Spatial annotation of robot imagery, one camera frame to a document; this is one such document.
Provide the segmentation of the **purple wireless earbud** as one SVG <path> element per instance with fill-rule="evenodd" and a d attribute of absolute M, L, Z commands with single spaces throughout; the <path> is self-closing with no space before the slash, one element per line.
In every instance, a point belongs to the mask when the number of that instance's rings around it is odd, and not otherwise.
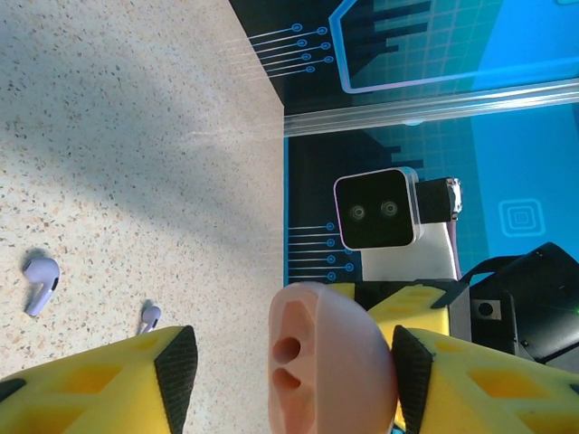
<path fill-rule="evenodd" d="M 26 263 L 24 276 L 35 287 L 25 309 L 28 316 L 41 314 L 59 284 L 60 275 L 60 267 L 52 258 L 38 257 Z"/>
<path fill-rule="evenodd" d="M 141 335 L 152 332 L 157 327 L 161 313 L 161 309 L 157 306 L 144 308 L 141 313 L 138 334 Z"/>

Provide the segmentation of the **right aluminium frame post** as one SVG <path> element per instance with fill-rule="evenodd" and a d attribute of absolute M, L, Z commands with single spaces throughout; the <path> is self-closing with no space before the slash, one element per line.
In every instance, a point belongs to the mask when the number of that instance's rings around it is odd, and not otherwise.
<path fill-rule="evenodd" d="M 413 127 L 430 121 L 573 103 L 579 103 L 579 78 L 290 115 L 284 118 L 284 136 L 395 125 Z"/>

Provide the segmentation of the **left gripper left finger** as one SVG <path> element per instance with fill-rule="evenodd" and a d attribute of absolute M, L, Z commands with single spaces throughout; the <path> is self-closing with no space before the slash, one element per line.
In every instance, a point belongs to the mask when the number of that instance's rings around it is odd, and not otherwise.
<path fill-rule="evenodd" d="M 169 326 L 0 379 L 0 434 L 183 434 L 195 331 Z"/>

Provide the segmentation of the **pink earbud charging case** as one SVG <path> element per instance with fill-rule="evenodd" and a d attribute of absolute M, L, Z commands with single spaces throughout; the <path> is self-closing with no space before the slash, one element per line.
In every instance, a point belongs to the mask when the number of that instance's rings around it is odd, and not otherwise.
<path fill-rule="evenodd" d="M 390 434 L 394 358 L 374 319 L 315 282 L 271 301 L 268 345 L 272 434 Z"/>

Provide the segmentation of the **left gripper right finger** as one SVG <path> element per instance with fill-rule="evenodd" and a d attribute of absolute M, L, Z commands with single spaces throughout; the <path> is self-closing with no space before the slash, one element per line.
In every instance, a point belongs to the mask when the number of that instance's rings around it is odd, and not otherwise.
<path fill-rule="evenodd" d="M 401 325 L 392 350 L 406 434 L 579 434 L 579 374 Z"/>

